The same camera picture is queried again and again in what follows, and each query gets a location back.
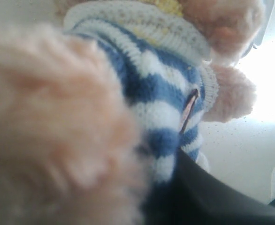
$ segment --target sweater cuff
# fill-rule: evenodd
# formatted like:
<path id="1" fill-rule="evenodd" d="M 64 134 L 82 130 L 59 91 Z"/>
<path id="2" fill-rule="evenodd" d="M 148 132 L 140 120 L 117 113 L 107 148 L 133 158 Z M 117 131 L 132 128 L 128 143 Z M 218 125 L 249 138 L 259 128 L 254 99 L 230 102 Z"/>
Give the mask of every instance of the sweater cuff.
<path id="1" fill-rule="evenodd" d="M 208 112 L 214 105 L 219 91 L 219 84 L 216 74 L 211 69 L 209 64 L 202 63 L 200 65 L 202 82 L 205 89 L 204 110 Z"/>

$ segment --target stuffed toy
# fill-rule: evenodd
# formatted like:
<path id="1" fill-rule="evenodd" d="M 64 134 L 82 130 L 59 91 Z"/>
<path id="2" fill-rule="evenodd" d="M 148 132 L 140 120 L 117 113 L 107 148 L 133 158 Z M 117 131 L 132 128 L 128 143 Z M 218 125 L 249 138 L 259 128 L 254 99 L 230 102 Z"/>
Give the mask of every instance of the stuffed toy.
<path id="1" fill-rule="evenodd" d="M 161 220 L 199 122 L 251 112 L 236 62 L 260 0 L 56 0 L 64 29 L 0 29 L 0 224 Z"/>

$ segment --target white surface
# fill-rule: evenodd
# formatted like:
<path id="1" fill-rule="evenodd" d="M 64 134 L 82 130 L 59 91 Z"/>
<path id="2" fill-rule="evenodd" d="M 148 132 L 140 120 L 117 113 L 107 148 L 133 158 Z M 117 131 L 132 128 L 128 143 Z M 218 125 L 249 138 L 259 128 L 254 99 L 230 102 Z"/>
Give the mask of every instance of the white surface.
<path id="1" fill-rule="evenodd" d="M 0 21 L 59 24 L 51 0 L 0 0 Z M 275 187 L 271 179 L 275 177 L 275 10 L 262 46 L 239 66 L 258 85 L 255 110 L 249 117 L 227 124 L 203 123 L 203 150 L 215 177 L 268 203 L 271 180 Z"/>

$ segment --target sweater collar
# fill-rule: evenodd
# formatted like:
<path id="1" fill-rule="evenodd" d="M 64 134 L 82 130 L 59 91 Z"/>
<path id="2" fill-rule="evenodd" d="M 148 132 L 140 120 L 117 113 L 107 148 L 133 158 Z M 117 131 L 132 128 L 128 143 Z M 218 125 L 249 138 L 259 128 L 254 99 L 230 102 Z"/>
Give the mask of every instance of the sweater collar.
<path id="1" fill-rule="evenodd" d="M 194 66 L 209 60 L 210 47 L 202 34 L 182 17 L 134 0 L 90 1 L 71 8 L 64 27 L 72 29 L 84 19 L 98 18 L 123 26 L 150 44 L 176 54 Z"/>

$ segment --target knitted sweater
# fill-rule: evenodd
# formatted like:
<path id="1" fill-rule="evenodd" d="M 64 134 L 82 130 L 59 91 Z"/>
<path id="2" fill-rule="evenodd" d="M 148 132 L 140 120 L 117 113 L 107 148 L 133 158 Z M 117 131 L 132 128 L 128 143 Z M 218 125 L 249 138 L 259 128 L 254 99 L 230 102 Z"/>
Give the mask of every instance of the knitted sweater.
<path id="1" fill-rule="evenodd" d="M 210 48 L 194 26 L 156 6 L 125 0 L 79 4 L 67 13 L 64 26 L 67 34 L 96 39 L 107 53 L 155 156 L 154 183 L 171 179 L 179 146 L 196 160 L 202 144 L 198 124 L 218 85 L 208 67 L 199 69 Z M 198 98 L 180 133 L 195 90 Z"/>

